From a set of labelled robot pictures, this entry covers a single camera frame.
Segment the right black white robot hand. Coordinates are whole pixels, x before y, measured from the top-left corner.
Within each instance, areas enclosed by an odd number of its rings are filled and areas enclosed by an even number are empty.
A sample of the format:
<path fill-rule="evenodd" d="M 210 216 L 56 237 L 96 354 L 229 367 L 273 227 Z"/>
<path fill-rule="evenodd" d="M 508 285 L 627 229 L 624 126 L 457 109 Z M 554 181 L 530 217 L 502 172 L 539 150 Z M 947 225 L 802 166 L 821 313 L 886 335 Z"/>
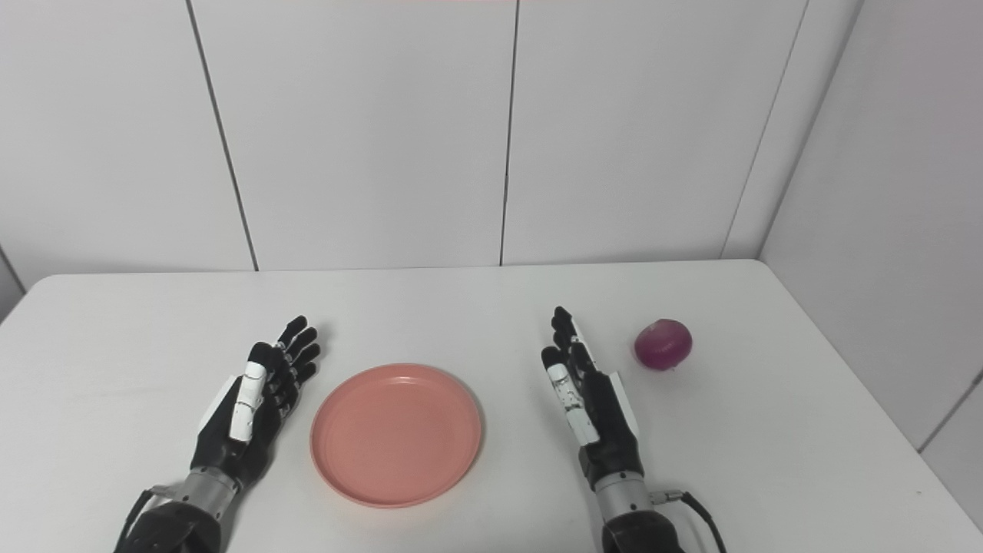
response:
<path fill-rule="evenodd" d="M 578 462 L 591 488 L 610 475 L 645 476 L 636 432 L 624 407 L 624 385 L 601 371 L 572 314 L 558 306 L 552 344 L 541 351 L 552 389 L 579 445 Z"/>

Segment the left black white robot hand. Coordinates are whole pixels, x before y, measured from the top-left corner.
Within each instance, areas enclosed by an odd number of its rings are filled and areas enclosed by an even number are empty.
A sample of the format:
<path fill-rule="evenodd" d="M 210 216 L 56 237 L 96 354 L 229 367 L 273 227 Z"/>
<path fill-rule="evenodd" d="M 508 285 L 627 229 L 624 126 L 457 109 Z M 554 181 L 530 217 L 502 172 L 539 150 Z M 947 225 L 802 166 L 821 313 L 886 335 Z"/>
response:
<path fill-rule="evenodd" d="M 217 470 L 249 488 L 273 461 L 273 443 L 316 375 L 322 347 L 305 316 L 287 323 L 274 343 L 253 344 L 246 368 L 232 378 L 197 435 L 192 470 Z"/>

